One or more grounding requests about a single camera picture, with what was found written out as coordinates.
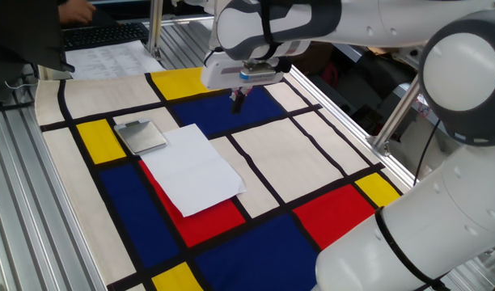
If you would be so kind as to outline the bare person hand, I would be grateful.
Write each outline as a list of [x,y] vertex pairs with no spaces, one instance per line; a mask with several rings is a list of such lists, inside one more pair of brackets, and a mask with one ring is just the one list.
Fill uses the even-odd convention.
[[61,24],[88,24],[96,12],[96,7],[87,0],[67,0],[60,4],[57,9]]

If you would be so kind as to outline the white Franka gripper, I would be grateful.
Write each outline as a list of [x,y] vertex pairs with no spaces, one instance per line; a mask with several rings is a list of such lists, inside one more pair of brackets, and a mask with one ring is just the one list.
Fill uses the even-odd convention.
[[252,86],[280,82],[290,69],[291,60],[288,57],[270,58],[266,61],[236,61],[224,52],[212,51],[205,56],[201,82],[209,90],[233,89],[230,96],[231,113],[236,114],[241,112]]

